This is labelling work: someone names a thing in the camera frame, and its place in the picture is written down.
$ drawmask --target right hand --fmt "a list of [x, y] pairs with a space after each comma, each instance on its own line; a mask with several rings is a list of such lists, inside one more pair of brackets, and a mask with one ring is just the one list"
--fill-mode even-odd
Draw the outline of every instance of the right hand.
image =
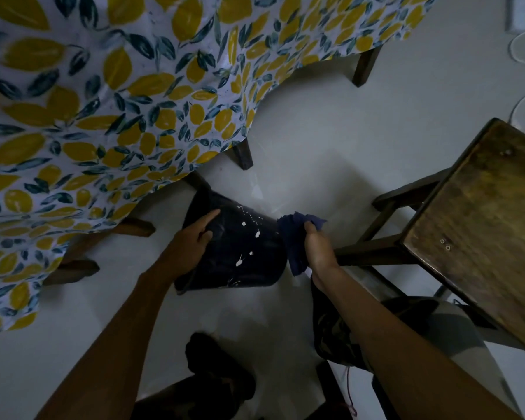
[[332, 250], [329, 238], [322, 231], [317, 231], [311, 221], [305, 224], [307, 236], [305, 238], [305, 252], [309, 266], [313, 270], [315, 285], [322, 291], [321, 277], [327, 276], [326, 271], [330, 268], [338, 268], [334, 250]]

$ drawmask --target finger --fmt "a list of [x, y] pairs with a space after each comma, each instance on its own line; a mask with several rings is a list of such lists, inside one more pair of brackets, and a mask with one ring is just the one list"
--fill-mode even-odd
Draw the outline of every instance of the finger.
[[201, 233], [201, 232], [204, 231], [204, 228], [206, 228], [206, 226], [208, 224], [210, 224], [210, 221], [212, 221], [214, 218], [216, 218], [219, 215], [219, 213], [220, 213], [219, 209], [215, 209], [213, 211], [210, 211], [206, 215], [204, 215], [203, 217], [200, 217], [194, 223], [189, 225], [189, 227], [192, 230], [194, 230], [194, 231], [196, 231], [198, 233]]
[[198, 239], [198, 243], [200, 243], [203, 247], [206, 247], [208, 243], [212, 240], [212, 232], [207, 231], [206, 233], [203, 233], [200, 239]]
[[308, 234], [316, 233], [317, 228], [315, 228], [315, 225], [311, 221], [307, 221], [305, 224], [305, 231], [307, 231]]

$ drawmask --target white floor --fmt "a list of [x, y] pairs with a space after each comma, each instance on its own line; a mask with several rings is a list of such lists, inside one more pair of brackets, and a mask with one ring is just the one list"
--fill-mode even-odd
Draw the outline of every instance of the white floor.
[[[525, 95], [525, 65], [507, 54], [505, 0], [439, 0], [412, 37], [388, 43], [368, 83], [350, 83], [357, 57], [298, 71], [264, 101], [249, 142], [255, 166], [219, 155], [200, 173], [216, 191], [273, 217], [329, 219], [335, 246], [353, 242], [374, 215], [370, 201], [450, 166], [492, 117], [507, 119]], [[518, 44], [525, 57], [525, 40]], [[525, 109], [518, 119], [525, 131]], [[101, 271], [43, 291], [35, 324], [0, 334], [0, 420], [25, 420], [42, 404], [124, 302], [137, 276], [180, 228], [193, 197], [185, 183], [151, 195], [133, 215], [148, 239], [112, 236], [90, 257]], [[399, 211], [385, 232], [409, 218]], [[382, 271], [406, 293], [432, 295], [415, 267]], [[322, 401], [311, 349], [309, 283], [287, 272], [270, 288], [173, 291], [161, 308], [140, 386], [147, 395], [189, 375], [185, 344], [196, 330], [255, 372], [241, 419], [303, 419]], [[525, 353], [490, 345], [525, 416]], [[335, 367], [345, 391], [345, 368]], [[382, 419], [369, 374], [352, 369], [358, 418]]]

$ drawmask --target tablecloth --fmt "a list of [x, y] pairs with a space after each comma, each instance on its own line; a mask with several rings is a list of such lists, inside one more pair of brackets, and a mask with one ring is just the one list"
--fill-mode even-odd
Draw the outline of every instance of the tablecloth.
[[35, 320], [72, 237], [242, 141], [294, 69], [404, 39], [434, 1], [0, 0], [0, 330]]

